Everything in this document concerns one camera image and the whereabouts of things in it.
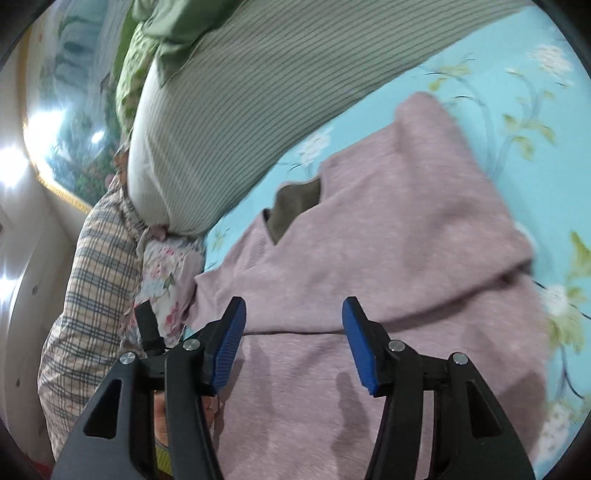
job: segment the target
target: green pillow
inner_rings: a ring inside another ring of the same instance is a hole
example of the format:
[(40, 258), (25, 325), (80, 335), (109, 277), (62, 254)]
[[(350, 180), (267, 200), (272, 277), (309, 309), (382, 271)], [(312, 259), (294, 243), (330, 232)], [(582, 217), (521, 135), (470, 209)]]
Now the green pillow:
[(138, 24), (135, 27), (115, 92), (117, 119), (125, 138), (129, 138), (134, 126), (139, 97), (160, 45), (158, 40), (144, 34), (142, 26), (143, 24)]

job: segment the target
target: floral pillow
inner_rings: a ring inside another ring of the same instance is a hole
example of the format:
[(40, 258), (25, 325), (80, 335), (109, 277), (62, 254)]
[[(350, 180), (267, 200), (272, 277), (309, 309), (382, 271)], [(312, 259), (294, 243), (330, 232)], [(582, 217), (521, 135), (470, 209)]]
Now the floral pillow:
[(195, 275), (203, 271), (201, 241), (150, 239), (144, 249), (142, 280), (133, 307), (126, 311), (119, 334), (121, 348), (145, 356), (134, 308), (150, 301), (158, 331), (167, 347), (176, 345), (183, 333), (185, 312), (195, 291)]

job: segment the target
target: white wall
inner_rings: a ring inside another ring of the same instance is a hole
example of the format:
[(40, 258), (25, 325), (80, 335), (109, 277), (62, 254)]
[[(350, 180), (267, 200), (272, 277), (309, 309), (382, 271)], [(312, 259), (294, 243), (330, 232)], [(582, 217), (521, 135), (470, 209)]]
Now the white wall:
[[(17, 100), (19, 52), (13, 52), (0, 72), (0, 150), (25, 152)], [(0, 305), (0, 416), (21, 449), (46, 462), (51, 453), (37, 397), (37, 370), (74, 249), (49, 195), (31, 167), (14, 187), (0, 183), (0, 221), (5, 225), (0, 277), (20, 280), (12, 300)]]

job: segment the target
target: pink towel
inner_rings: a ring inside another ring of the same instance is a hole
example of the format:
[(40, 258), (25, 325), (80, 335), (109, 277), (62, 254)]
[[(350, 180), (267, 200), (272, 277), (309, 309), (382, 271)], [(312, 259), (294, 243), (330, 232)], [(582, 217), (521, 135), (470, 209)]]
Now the pink towel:
[(342, 335), (347, 296), (419, 353), (466, 352), (531, 451), (547, 356), (522, 272), (531, 250), (453, 120), (415, 94), (319, 176), (320, 203), (277, 245), (259, 215), (218, 269), (195, 278), (194, 329), (232, 296), (248, 312), (219, 436), (226, 478), (363, 477), (383, 402), (361, 387)]

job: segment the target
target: hand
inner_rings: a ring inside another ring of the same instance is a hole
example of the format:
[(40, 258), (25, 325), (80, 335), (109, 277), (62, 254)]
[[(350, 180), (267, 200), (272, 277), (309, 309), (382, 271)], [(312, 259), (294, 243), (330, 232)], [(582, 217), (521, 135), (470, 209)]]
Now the hand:
[[(216, 412), (212, 410), (214, 403), (212, 397), (202, 397), (203, 408), (207, 426), (213, 423)], [(154, 393), (154, 436), (164, 446), (168, 446), (168, 430), (166, 428), (166, 401), (164, 392)]]

